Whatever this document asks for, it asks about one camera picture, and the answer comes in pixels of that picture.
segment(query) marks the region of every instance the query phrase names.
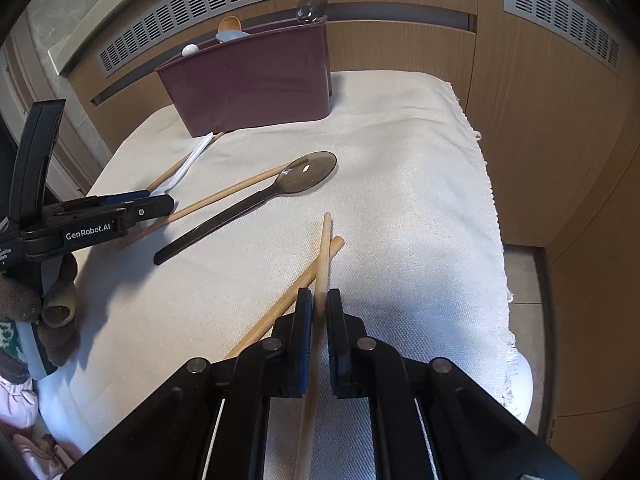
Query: gripper logo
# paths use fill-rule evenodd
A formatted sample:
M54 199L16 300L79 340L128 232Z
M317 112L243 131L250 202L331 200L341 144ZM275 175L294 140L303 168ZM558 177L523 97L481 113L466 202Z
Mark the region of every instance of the gripper logo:
M98 225L96 227L89 227L88 229L80 229L75 233L67 233L65 238L67 240L75 240L76 238L82 238L83 236L95 235L104 231L111 231L111 224Z
M6 260L9 254L11 254L11 249L0 249L0 262Z

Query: wooden chopstick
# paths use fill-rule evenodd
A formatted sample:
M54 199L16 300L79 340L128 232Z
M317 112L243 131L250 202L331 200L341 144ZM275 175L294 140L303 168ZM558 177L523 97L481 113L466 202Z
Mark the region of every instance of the wooden chopstick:
M194 202L193 204L188 205L187 207L182 208L176 211L175 213L171 213L169 216L165 216L164 218L159 218L153 224L142 229L142 231L138 231L137 233L132 233L130 235L127 235L124 238L121 238L122 241L118 246L120 248L125 247L130 243L135 242L136 240L139 240L140 238L155 231L156 229L161 228L162 226L168 225L171 222L175 222L176 220L179 220L183 216L187 216L188 214L193 213L198 209L202 209L204 206L213 204L214 202L217 202L218 200L222 200L223 198L233 193L236 193L238 191L241 191L249 186L252 186L253 184L258 184L258 182L262 182L263 180L271 178L272 176L276 176L282 170L284 170L287 166L288 164L283 164L282 166L278 166L277 168L271 168L270 170L263 171L262 173L252 176L251 178L243 180L242 182L238 182L237 184L233 184L232 186L226 187L225 189L217 193L214 193L213 195L209 195L203 198L202 200L198 200L197 202Z
M324 335L326 293L329 284L329 245L331 240L331 214L322 220L322 238L318 255L318 273L314 291L314 320L311 326L311 352L309 354L309 378L306 394L302 399L302 419L294 480L308 480L311 470L311 453L314 446L314 428L320 393L320 361Z
M220 137L222 137L224 134L226 134L226 132L220 132L218 134L215 134L211 140L209 141L209 144L207 145L207 147L209 147L210 145L212 145L213 142L215 142L216 140L218 140ZM160 186L160 184L162 184L165 180L167 180L169 177L171 177L176 171L178 171L181 167L181 165L183 165L187 159L189 158L189 155L191 155L191 152L187 153L183 158L181 158L178 162L176 162L174 165L172 165L172 167L170 167L168 170L166 170L162 175L160 175L158 178L156 178L151 184L149 184L149 186L146 188L146 190L151 193L153 191L156 190L156 188L158 188L158 186Z
M344 246L344 239L339 236L335 236L331 240L329 246L329 257L333 258L338 251ZM318 269L318 260L316 258L296 279L295 282L286 290L286 292L280 296L273 306L262 316L258 322L246 333L246 335L234 346L229 353L225 356L225 359L231 359L237 357L242 350L247 346L252 345L260 341L263 335L265 335L269 329L273 326L276 319L284 314L287 309L296 301L298 296L298 289L301 286L309 286L311 282L316 278L316 272Z

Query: spoon handle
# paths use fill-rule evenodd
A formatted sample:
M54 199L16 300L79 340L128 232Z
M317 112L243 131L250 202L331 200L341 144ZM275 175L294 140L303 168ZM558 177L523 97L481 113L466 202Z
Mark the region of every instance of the spoon handle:
M249 211L260 207L262 204L267 202L268 199L273 198L276 195L277 192L273 185L249 195L244 200L233 204L231 207L209 218L209 220L204 221L198 227L183 234L181 237L176 238L173 242L160 249L154 255L154 263L156 265L164 264L169 258L173 258L176 254L182 252L187 247L192 246L194 243L199 242L204 237L210 235L213 231L217 231L223 225L226 225Z

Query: plastic container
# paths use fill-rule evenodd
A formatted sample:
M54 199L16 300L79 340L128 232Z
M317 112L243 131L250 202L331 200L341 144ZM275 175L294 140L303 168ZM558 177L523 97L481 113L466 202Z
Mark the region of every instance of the plastic container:
M326 16L282 20L213 39L156 69L192 137L270 124L316 121L329 114L331 71Z

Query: spoon bowl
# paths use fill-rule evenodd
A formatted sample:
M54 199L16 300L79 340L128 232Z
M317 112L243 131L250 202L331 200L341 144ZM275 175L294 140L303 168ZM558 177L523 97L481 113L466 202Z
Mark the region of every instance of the spoon bowl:
M331 152L313 152L289 164L272 184L280 195L301 193L320 184L334 170L337 159Z
M300 0L296 8L296 18L300 23L311 23L324 16L327 0Z
M235 16L227 16L226 18L223 18L218 25L219 34L221 32L228 32L230 30L242 30L240 20L238 20Z

